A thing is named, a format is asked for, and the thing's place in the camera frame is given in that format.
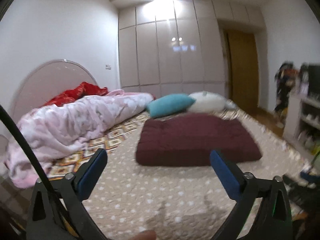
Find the wooden floor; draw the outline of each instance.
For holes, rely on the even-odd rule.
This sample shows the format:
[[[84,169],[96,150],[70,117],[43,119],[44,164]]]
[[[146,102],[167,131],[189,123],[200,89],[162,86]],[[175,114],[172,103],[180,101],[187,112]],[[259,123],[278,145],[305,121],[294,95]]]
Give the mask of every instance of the wooden floor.
[[[277,136],[282,138],[283,128],[277,127],[277,120],[274,119],[273,115],[267,111],[258,108],[258,111],[251,116],[261,124],[265,125],[269,130],[273,131]]]

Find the teal pillow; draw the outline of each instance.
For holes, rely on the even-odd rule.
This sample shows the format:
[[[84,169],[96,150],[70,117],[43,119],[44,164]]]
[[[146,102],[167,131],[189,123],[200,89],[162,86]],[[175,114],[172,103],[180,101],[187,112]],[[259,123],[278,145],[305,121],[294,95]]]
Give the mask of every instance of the teal pillow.
[[[170,94],[149,103],[147,111],[152,118],[157,118],[180,112],[191,106],[195,101],[187,94]]]

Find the finger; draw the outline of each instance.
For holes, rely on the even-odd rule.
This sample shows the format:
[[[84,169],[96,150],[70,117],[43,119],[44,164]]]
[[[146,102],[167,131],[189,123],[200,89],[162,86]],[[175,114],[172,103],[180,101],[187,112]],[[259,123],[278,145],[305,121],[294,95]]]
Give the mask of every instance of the finger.
[[[129,240],[156,240],[157,234],[154,230],[143,231]]]

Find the pillow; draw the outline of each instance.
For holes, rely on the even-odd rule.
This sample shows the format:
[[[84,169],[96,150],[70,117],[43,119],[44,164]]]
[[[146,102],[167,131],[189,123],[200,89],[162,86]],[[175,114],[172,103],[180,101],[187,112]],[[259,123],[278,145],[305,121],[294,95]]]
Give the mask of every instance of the pillow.
[[[152,118],[157,118],[185,110],[195,101],[187,94],[170,94],[149,103],[147,111]]]
[[[196,102],[188,108],[188,112],[193,113],[221,112],[225,108],[227,101],[219,94],[206,91],[192,93],[189,96],[196,100]]]

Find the shelf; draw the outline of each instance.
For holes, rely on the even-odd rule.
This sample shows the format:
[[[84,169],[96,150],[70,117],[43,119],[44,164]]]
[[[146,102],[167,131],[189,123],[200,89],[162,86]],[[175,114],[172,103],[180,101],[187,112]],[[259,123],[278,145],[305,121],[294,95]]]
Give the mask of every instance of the shelf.
[[[286,136],[285,139],[288,143],[292,144],[292,146],[301,154],[302,157],[309,160],[311,162],[314,156],[307,150],[305,147],[299,142],[296,141],[294,138]]]
[[[312,127],[318,129],[320,131],[320,124],[315,122],[315,121],[312,121],[312,120],[308,120],[307,117],[305,115],[301,115],[301,120],[303,120],[303,122],[311,125]]]
[[[304,103],[320,109],[320,101],[305,96],[300,96],[300,98]]]

